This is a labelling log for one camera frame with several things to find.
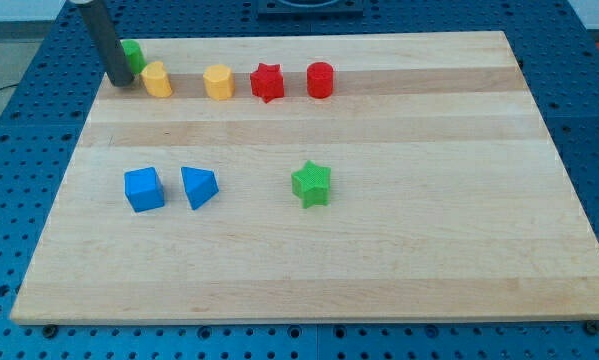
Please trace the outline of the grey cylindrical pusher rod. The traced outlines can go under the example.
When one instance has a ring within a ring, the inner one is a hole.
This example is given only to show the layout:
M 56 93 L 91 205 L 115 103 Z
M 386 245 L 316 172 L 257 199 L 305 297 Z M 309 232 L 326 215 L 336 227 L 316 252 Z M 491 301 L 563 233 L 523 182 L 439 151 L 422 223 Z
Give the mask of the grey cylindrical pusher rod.
M 71 0 L 78 9 L 98 51 L 104 70 L 115 87 L 133 83 L 134 75 L 104 0 Z

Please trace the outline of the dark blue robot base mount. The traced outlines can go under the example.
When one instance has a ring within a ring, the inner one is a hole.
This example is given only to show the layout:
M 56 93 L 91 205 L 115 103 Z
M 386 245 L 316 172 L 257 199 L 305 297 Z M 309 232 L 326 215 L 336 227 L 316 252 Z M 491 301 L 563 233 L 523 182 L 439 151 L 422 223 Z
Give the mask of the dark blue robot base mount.
M 256 14 L 258 19 L 359 16 L 364 12 L 364 4 L 364 0 L 258 0 Z

